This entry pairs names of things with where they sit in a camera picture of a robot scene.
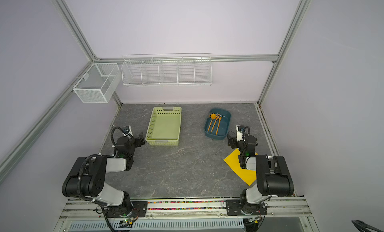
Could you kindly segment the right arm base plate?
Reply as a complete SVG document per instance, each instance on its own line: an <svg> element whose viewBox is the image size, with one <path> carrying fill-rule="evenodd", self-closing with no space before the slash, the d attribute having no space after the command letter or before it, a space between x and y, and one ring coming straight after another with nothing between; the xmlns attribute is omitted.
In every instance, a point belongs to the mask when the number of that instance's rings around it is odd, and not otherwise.
<svg viewBox="0 0 384 232"><path fill-rule="evenodd" d="M241 202L240 199L226 200L223 205L228 216L264 216L267 214L265 203L260 205Z"/></svg>

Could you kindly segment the yellow paper napkin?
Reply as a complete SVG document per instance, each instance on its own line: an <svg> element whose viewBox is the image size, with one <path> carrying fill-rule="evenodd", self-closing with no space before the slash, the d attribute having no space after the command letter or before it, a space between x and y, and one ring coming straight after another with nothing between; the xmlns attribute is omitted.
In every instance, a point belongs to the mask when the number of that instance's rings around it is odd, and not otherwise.
<svg viewBox="0 0 384 232"><path fill-rule="evenodd" d="M257 179L256 170L242 169L239 162L240 150L232 151L224 161L248 186L251 186Z"/></svg>

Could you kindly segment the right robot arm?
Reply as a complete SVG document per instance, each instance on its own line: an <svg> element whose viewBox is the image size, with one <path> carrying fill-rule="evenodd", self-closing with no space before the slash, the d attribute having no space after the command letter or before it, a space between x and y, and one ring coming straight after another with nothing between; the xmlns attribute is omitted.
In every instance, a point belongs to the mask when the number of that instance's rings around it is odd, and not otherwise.
<svg viewBox="0 0 384 232"><path fill-rule="evenodd" d="M227 215L261 217L267 214L266 201L273 196L294 194L293 180L283 156L257 154L257 138L251 135L237 137L229 133L227 139L234 151L224 161L249 186L238 199L225 202Z"/></svg>

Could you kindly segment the white mesh wall box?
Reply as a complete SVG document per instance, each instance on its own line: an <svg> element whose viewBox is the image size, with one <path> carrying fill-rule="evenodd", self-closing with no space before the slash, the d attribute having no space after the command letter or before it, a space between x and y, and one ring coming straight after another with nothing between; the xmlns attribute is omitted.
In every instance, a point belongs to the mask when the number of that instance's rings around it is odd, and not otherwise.
<svg viewBox="0 0 384 232"><path fill-rule="evenodd" d="M83 103L107 104L122 80L116 63L93 63L73 91Z"/></svg>

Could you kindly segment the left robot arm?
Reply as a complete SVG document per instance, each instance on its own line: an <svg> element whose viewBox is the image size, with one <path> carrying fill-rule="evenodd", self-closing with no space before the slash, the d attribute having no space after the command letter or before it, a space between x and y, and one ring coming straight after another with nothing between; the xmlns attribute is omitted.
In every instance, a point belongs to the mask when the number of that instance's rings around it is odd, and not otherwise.
<svg viewBox="0 0 384 232"><path fill-rule="evenodd" d="M128 192L108 185L106 174L129 171L136 148L145 145L146 141L143 133L135 138L131 126L114 127L110 136L114 152L77 158L63 183L62 194L98 205L106 218L134 220L141 216L140 206L131 202Z"/></svg>

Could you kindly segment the green plastic basket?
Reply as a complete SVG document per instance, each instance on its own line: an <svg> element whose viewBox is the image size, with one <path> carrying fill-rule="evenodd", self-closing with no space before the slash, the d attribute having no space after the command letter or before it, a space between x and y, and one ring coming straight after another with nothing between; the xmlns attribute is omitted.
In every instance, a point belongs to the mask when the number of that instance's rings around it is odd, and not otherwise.
<svg viewBox="0 0 384 232"><path fill-rule="evenodd" d="M181 107L154 107L145 138L146 141L151 146L178 146L181 120Z"/></svg>

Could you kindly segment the teal plastic tray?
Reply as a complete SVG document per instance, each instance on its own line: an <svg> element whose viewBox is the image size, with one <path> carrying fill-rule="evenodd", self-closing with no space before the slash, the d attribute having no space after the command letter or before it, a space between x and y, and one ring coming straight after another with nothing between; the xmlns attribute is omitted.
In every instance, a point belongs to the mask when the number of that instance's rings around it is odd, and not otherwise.
<svg viewBox="0 0 384 232"><path fill-rule="evenodd" d="M208 138L224 140L229 131L231 113L221 108L213 108L209 111L204 132Z"/></svg>

